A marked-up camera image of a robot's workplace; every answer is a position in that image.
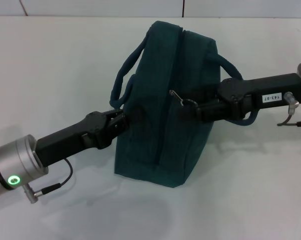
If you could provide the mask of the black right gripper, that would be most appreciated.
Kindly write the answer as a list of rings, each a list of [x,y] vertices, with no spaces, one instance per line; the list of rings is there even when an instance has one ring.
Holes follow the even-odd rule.
[[[252,114],[260,109],[287,105],[287,92],[301,104],[301,77],[289,73],[251,80],[229,78],[220,84],[184,84],[174,92],[176,101],[196,101],[196,118],[204,123],[252,123]]]

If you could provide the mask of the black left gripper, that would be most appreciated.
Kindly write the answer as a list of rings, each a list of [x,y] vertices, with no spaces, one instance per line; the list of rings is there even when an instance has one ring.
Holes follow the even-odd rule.
[[[94,111],[80,122],[40,138],[36,154],[42,165],[48,167],[86,149],[105,149],[129,128],[129,124],[143,121],[144,113],[139,107],[104,113]]]

